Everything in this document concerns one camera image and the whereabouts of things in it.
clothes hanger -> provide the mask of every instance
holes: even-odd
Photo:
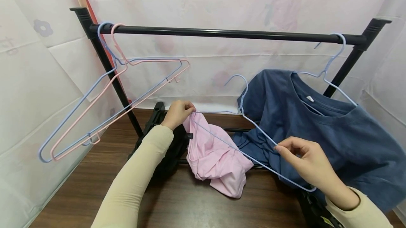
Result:
[[[43,143],[43,145],[40,147],[40,149],[38,150],[38,158],[40,159],[40,161],[42,161],[43,163],[49,163],[50,161],[52,161],[53,159],[44,159],[43,158],[43,155],[42,155],[42,151],[43,151],[43,149],[46,147],[46,145],[50,142],[50,140],[51,140],[51,138],[53,138],[54,137],[54,135],[61,129],[61,127],[65,124],[65,122],[72,116],[72,114],[77,110],[77,108],[81,105],[81,103],[83,103],[83,101],[86,99],[86,97],[88,97],[88,95],[91,93],[91,91],[93,91],[93,89],[96,87],[96,85],[97,84],[99,84],[99,82],[105,77],[105,76],[107,76],[108,74],[110,74],[110,73],[112,73],[112,72],[114,72],[116,69],[117,69],[117,63],[120,63],[121,65],[125,65],[126,63],[122,63],[121,61],[120,61],[120,59],[118,59],[118,57],[116,57],[114,54],[113,54],[113,52],[110,50],[110,48],[107,46],[107,44],[104,42],[104,40],[101,38],[101,33],[100,33],[100,30],[101,30],[101,28],[102,28],[102,26],[103,25],[106,25],[107,24],[107,22],[104,22],[104,23],[102,23],[100,26],[99,26],[99,28],[98,28],[98,30],[97,30],[97,34],[98,34],[98,36],[99,36],[99,39],[100,39],[100,41],[102,42],[102,44],[104,44],[104,46],[105,46],[105,48],[107,49],[107,51],[108,52],[110,52],[110,54],[112,54],[112,57],[113,57],[113,63],[114,63],[114,68],[112,69],[112,70],[110,70],[109,72],[107,72],[107,73],[105,73],[104,75],[102,75],[94,84],[93,84],[93,86],[90,88],[90,90],[88,90],[88,92],[86,92],[86,94],[82,97],[82,99],[80,99],[79,100],[79,102],[77,103],[77,105],[72,109],[72,111],[70,111],[70,113],[64,118],[64,120],[59,124],[59,126],[54,130],[54,132],[48,137],[48,139]],[[168,79],[172,74],[174,74],[177,70],[179,70],[181,67],[182,67],[182,61],[186,61],[187,63],[188,63],[188,65],[187,65],[187,67],[186,68],[184,68],[180,73],[182,73],[184,70],[186,70],[189,66],[190,66],[190,64],[189,64],[189,62],[187,61],[187,60],[180,60],[180,59],[177,59],[177,58],[133,58],[133,59],[130,59],[129,60],[129,62],[132,62],[132,61],[142,61],[142,62],[153,62],[153,61],[161,61],[161,62],[179,62],[180,63],[180,66],[178,67],[178,68],[176,68],[174,71],[172,71],[168,76],[166,76],[161,82],[159,82],[158,84],[156,84],[154,87],[152,87],[149,91],[151,91],[151,90],[153,90],[154,88],[156,88],[158,85],[160,85],[163,81],[167,81],[167,82],[171,82],[173,79],[175,79],[176,80],[176,78],[171,78],[171,79]],[[81,139],[79,139],[77,142],[75,142],[75,143],[73,143],[72,145],[70,145],[70,146],[68,146],[67,148],[65,148],[64,150],[62,150],[60,153],[58,153],[56,156],[54,156],[54,158],[57,158],[58,156],[60,156],[62,153],[64,153],[65,151],[67,151],[67,150],[69,150],[72,146],[74,146],[76,143],[78,143],[79,141],[81,141],[81,140],[83,140],[86,136],[88,136],[88,138],[85,140],[85,141],[83,141],[83,143],[82,143],[82,145],[84,145],[84,146],[87,146],[87,145],[89,145],[89,144],[91,144],[91,139],[92,139],[92,137],[93,136],[97,136],[98,137],[98,140],[95,142],[95,143],[97,143],[97,142],[99,142],[99,132],[101,132],[101,130],[100,131],[98,131],[96,134],[94,134],[93,136],[91,136],[91,132],[94,132],[95,130],[97,130],[98,128],[100,128],[103,124],[105,124],[105,123],[107,123],[109,120],[111,120],[112,118],[114,118],[115,116],[117,116],[119,113],[121,113],[123,110],[125,110],[126,108],[128,108],[128,107],[130,107],[131,105],[133,105],[135,102],[137,102],[139,99],[141,99],[142,97],[144,97],[144,95],[146,95],[148,92],[146,92],[145,94],[143,94],[141,97],[139,97],[138,99],[136,99],[136,100],[134,100],[134,102],[132,102],[130,105],[128,105],[127,107],[125,107],[125,108],[123,108],[121,111],[119,111],[118,113],[116,113],[115,115],[113,115],[112,117],[110,117],[109,119],[107,119],[105,122],[103,122],[102,124],[100,124],[99,126],[97,126],[95,129],[93,129],[92,131],[90,131],[88,134],[86,134],[84,137],[82,137]]]
[[[246,79],[244,76],[239,75],[239,74],[232,75],[232,76],[230,77],[230,79],[224,84],[224,86],[226,86],[226,85],[229,83],[229,81],[230,81],[232,78],[234,78],[235,76],[240,76],[241,78],[243,78],[243,80],[245,81],[245,84],[246,84],[246,89],[245,89],[245,91],[244,91],[244,94],[241,96],[240,107],[238,107],[238,110],[241,111],[241,115],[242,115],[245,119],[247,119],[249,122],[253,123],[253,124],[255,125],[255,127],[256,127],[257,129],[259,129],[259,131],[261,131],[262,134],[264,134],[265,137],[267,137],[273,144],[277,145],[277,143],[275,143],[275,141],[272,140],[272,138],[270,138],[255,122],[253,122],[251,119],[247,118],[247,117],[245,116],[245,114],[244,114],[243,102],[244,102],[245,94],[246,94],[247,91],[248,91],[248,81],[247,81],[247,79]],[[209,112],[209,113],[222,113],[222,112],[234,113],[234,112],[232,112],[232,111],[219,111],[219,112]],[[314,191],[317,190],[316,187],[313,187],[313,188],[311,188],[311,189],[307,189],[307,188],[305,188],[305,187],[303,187],[303,186],[297,184],[296,182],[293,182],[292,180],[290,180],[290,179],[286,178],[285,176],[281,175],[280,173],[278,173],[278,172],[274,171],[273,169],[267,167],[265,164],[261,163],[261,162],[258,161],[257,159],[252,158],[251,156],[249,156],[248,154],[245,154],[245,153],[244,153],[243,151],[241,151],[240,149],[235,148],[234,146],[232,146],[232,145],[230,145],[229,143],[225,142],[224,140],[222,140],[221,138],[219,138],[217,135],[214,135],[212,132],[210,132],[210,130],[206,129],[205,127],[203,127],[202,125],[200,125],[198,122],[196,122],[196,121],[193,120],[192,118],[190,118],[190,120],[193,121],[194,123],[196,123],[196,125],[200,126],[202,129],[204,129],[204,130],[205,130],[206,132],[208,132],[209,134],[213,135],[214,137],[216,137],[216,138],[219,139],[220,141],[226,143],[228,146],[230,146],[230,147],[233,148],[234,150],[240,152],[241,154],[243,154],[243,155],[246,156],[247,158],[251,159],[252,161],[255,161],[256,163],[258,163],[260,166],[264,167],[265,169],[267,169],[267,170],[269,170],[269,171],[275,173],[276,175],[278,175],[278,176],[284,178],[285,180],[287,180],[288,182],[292,183],[293,185],[298,186],[299,188],[301,188],[301,189],[303,189],[303,190],[305,190],[305,191],[307,191],[307,192],[314,192]]]
[[[117,28],[117,27],[120,26],[120,25],[123,25],[123,24],[114,25],[113,28],[112,28],[111,34],[112,34],[112,37],[113,37],[113,41],[115,42],[115,46],[116,46],[117,49],[119,50],[120,54],[123,56],[123,59],[125,60],[125,64],[126,64],[126,67],[127,67],[129,61],[127,60],[127,58],[125,57],[125,55],[124,55],[123,52],[121,51],[120,46],[117,44],[117,42],[115,41],[115,38],[114,38],[114,30],[115,30],[115,28]],[[64,156],[66,156],[67,154],[69,154],[70,152],[72,152],[73,150],[75,150],[76,148],[78,148],[79,146],[85,144],[86,142],[91,141],[91,139],[92,139],[94,136],[97,136],[97,141],[94,142],[93,144],[98,143],[98,142],[100,141],[99,133],[100,133],[101,131],[103,131],[103,130],[106,129],[108,126],[110,126],[111,124],[113,124],[114,122],[116,122],[118,119],[120,119],[120,118],[121,118],[122,116],[124,116],[125,114],[129,113],[129,111],[131,111],[131,110],[134,109],[136,106],[138,106],[141,102],[143,102],[145,99],[147,99],[148,97],[150,97],[151,95],[153,95],[153,94],[154,94],[156,91],[158,91],[160,88],[162,88],[163,86],[165,86],[166,84],[168,84],[169,82],[171,82],[173,79],[176,79],[176,77],[179,76],[182,72],[184,72],[184,71],[189,67],[189,65],[190,65],[189,62],[188,62],[188,60],[185,60],[185,59],[182,59],[182,60],[179,60],[179,59],[175,59],[175,60],[174,60],[174,59],[171,59],[171,60],[162,60],[162,59],[159,59],[158,61],[157,61],[157,60],[141,60],[141,61],[132,63],[132,65],[137,65],[137,64],[139,64],[139,63],[141,63],[141,62],[174,62],[174,61],[179,61],[179,62],[185,61],[185,62],[188,63],[188,66],[187,66],[186,68],[184,68],[182,71],[180,71],[179,73],[177,73],[175,76],[173,76],[171,79],[168,79],[168,77],[171,76],[173,73],[171,73],[169,76],[166,76],[162,81],[160,81],[160,83],[158,83],[157,85],[155,85],[155,86],[154,86],[153,88],[151,88],[149,91],[145,92],[145,94],[143,94],[141,97],[139,97],[138,99],[136,99],[136,100],[135,100],[134,102],[132,102],[130,105],[132,105],[133,103],[137,102],[139,99],[141,99],[142,97],[144,97],[144,96],[145,96],[146,94],[148,94],[151,90],[153,90],[155,87],[157,87],[158,85],[160,85],[162,82],[164,82],[164,81],[166,80],[166,83],[165,83],[165,84],[161,85],[158,89],[156,89],[154,92],[150,93],[147,97],[145,97],[143,100],[141,100],[140,102],[138,102],[136,105],[133,105],[133,106],[131,107],[131,109],[129,109],[129,110],[126,111],[125,113],[121,114],[119,117],[115,118],[115,119],[114,119],[113,121],[111,121],[109,124],[105,125],[105,126],[102,127],[101,129],[99,129],[96,133],[92,134],[92,132],[94,132],[95,130],[97,130],[97,128],[99,128],[99,127],[101,127],[103,124],[107,123],[110,119],[112,119],[112,118],[114,118],[115,116],[117,116],[119,113],[121,113],[123,110],[125,110],[126,108],[128,108],[130,105],[127,106],[126,108],[123,108],[121,111],[119,111],[118,113],[116,113],[114,116],[112,116],[111,118],[109,118],[109,119],[108,119],[107,121],[105,121],[104,123],[100,124],[99,127],[96,127],[96,129],[94,129],[93,131],[88,132],[88,134],[86,134],[84,137],[82,137],[82,138],[81,138],[80,140],[78,140],[77,142],[73,143],[71,146],[69,146],[67,149],[65,149],[65,150],[62,151],[61,153],[59,153],[59,154],[57,154],[57,155],[54,155],[54,150],[55,150],[55,148],[58,146],[58,144],[60,143],[60,140],[61,140],[69,131],[65,132],[65,134],[62,135],[61,139],[58,140],[58,142],[51,148],[51,151],[50,151],[51,158],[52,158],[54,161],[59,161],[61,158],[63,158]],[[83,138],[85,138],[86,136],[87,136],[87,139],[83,140],[81,143],[78,144],[78,142],[81,141],[81,140],[82,140]]]
[[[337,58],[337,57],[342,53],[342,51],[344,50],[344,47],[345,47],[345,45],[346,45],[346,40],[345,40],[344,35],[342,35],[341,33],[331,33],[331,34],[335,34],[335,35],[339,36],[339,37],[342,39],[342,41],[343,41],[343,45],[342,45],[340,51],[339,51],[336,55],[334,55],[333,57],[331,57],[331,58],[329,59],[329,61],[328,61],[327,65],[326,65],[326,67],[324,68],[324,70],[321,71],[318,75],[315,75],[315,74],[312,74],[312,73],[309,73],[309,72],[304,72],[304,71],[293,71],[293,73],[306,74],[306,75],[314,76],[314,77],[316,77],[316,78],[319,78],[321,75],[324,74],[323,81],[325,81],[326,83],[328,83],[328,84],[331,85],[332,87],[336,88],[336,89],[337,89],[344,97],[346,97],[355,107],[357,107],[358,105],[357,105],[352,99],[350,99],[350,97],[348,97],[347,94],[345,94],[338,86],[332,84],[331,82],[329,82],[329,81],[326,79],[326,75],[327,75],[328,68],[330,67],[330,65],[331,65],[331,63],[333,62],[333,60],[334,60],[335,58]]]

blue t-shirt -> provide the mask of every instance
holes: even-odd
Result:
[[[319,94],[292,71],[268,69],[249,83],[243,108],[277,143],[289,136],[318,142],[345,185],[362,191],[383,212],[406,197],[406,153],[361,106]],[[233,140],[246,154],[309,186],[259,130],[236,133]],[[320,191],[316,196],[324,201]]]

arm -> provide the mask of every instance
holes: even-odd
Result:
[[[275,149],[305,181],[324,193],[327,209],[345,228],[393,227],[366,195],[340,180],[318,143],[289,137]]]
[[[173,130],[194,111],[188,101],[172,103],[161,125],[143,139],[123,166],[101,203],[92,228],[133,228],[137,226],[142,196],[157,165],[173,140]]]

wooden floor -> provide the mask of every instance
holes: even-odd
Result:
[[[142,127],[152,110],[137,110]],[[221,127],[251,128],[245,119],[231,115],[206,115]],[[107,129],[56,195],[32,223],[32,228],[90,227],[113,179],[127,161],[137,136],[128,117]],[[388,217],[395,228],[404,227],[396,215]],[[276,176],[250,170],[241,199],[230,199],[194,178],[186,165],[161,185],[147,189],[142,199],[138,227],[277,227],[304,228],[296,197]]]

hand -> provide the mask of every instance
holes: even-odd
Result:
[[[281,141],[275,149],[305,181],[320,189],[340,209],[351,210],[360,203],[358,195],[334,172],[318,143],[289,137]]]
[[[171,104],[161,125],[169,127],[173,131],[195,110],[195,106],[190,101],[177,100]]]

